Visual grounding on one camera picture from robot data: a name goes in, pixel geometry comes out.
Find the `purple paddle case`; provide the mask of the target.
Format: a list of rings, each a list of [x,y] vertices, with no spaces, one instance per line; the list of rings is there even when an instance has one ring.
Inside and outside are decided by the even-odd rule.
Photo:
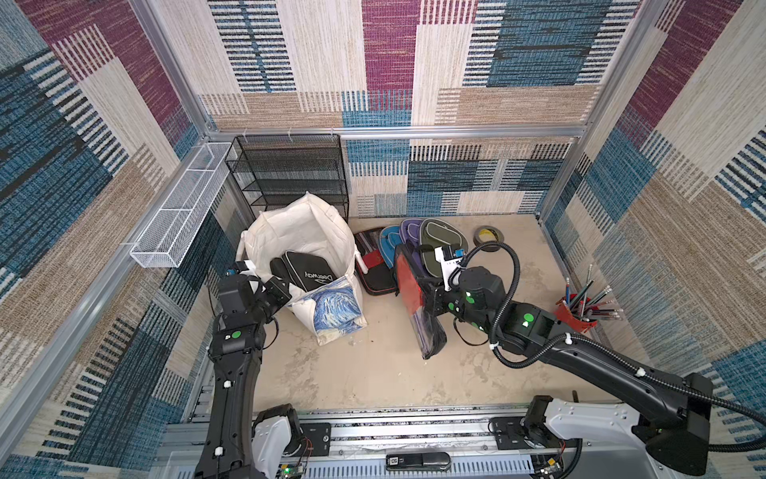
[[[412,247],[419,247],[422,224],[422,219],[405,219],[400,225],[399,232],[402,243],[408,243]]]

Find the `black red paddle case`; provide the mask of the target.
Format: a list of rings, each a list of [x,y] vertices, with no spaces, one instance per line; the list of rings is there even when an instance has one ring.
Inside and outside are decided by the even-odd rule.
[[[361,254],[362,262],[367,267],[365,273],[359,265],[356,266],[357,277],[363,289],[373,297],[396,293],[397,285],[394,275],[385,263],[380,247],[382,228],[375,228],[354,235],[356,247]]]

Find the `white canvas starry night bag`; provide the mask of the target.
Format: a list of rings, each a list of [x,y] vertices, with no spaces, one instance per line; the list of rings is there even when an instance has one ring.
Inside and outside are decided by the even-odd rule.
[[[268,281],[287,282],[286,307],[325,345],[365,329],[362,265],[353,233],[338,209],[306,193],[288,206],[262,212],[241,233],[237,259]]]

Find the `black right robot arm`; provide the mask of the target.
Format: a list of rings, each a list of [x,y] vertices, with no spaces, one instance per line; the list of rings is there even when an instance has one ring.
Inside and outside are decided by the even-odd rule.
[[[626,436],[649,457],[678,473],[707,471],[713,386],[698,373],[678,376],[631,359],[578,333],[556,315],[514,301],[500,277],[484,267],[458,273],[448,285],[418,279],[418,299],[434,321],[451,313],[485,333],[496,359],[511,369],[538,362],[568,371],[628,406]]]

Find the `olive green paddle case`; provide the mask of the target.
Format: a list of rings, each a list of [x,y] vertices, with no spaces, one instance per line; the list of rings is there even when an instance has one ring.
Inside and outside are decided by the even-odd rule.
[[[419,233],[420,257],[425,271],[432,277],[442,277],[440,263],[436,260],[435,249],[437,247],[456,247],[468,251],[466,237],[452,225],[438,219],[426,219],[420,227]]]

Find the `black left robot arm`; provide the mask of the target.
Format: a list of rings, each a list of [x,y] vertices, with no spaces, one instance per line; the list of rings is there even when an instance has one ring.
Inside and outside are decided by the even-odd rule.
[[[274,478],[283,456],[297,453],[303,433],[289,404],[253,415],[265,325],[291,300],[288,283],[229,275],[219,283],[223,328],[209,346],[215,391],[195,478]]]

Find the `black blue paddle case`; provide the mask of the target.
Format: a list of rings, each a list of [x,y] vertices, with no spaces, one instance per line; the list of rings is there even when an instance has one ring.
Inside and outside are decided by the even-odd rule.
[[[379,251],[386,263],[388,269],[393,269],[395,260],[395,249],[397,245],[403,243],[400,235],[399,226],[390,226],[384,228],[379,236]]]

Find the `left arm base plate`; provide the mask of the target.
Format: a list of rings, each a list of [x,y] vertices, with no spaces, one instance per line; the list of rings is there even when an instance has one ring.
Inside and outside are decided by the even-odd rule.
[[[301,425],[301,428],[303,437],[299,440],[300,448],[294,457],[327,457],[330,454],[332,425],[329,422],[307,423]]]

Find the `clear case red paddles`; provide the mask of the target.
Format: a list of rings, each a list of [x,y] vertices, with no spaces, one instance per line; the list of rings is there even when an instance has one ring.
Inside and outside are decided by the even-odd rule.
[[[447,335],[437,315],[438,281],[421,271],[414,259],[414,253],[414,249],[409,245],[397,245],[394,275],[422,358],[427,360],[444,348]]]

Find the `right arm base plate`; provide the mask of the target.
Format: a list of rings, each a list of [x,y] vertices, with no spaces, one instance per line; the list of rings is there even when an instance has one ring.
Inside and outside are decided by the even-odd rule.
[[[522,416],[500,416],[489,420],[488,431],[499,450],[557,449],[576,447],[576,439],[560,440],[550,432],[532,433],[524,427]]]

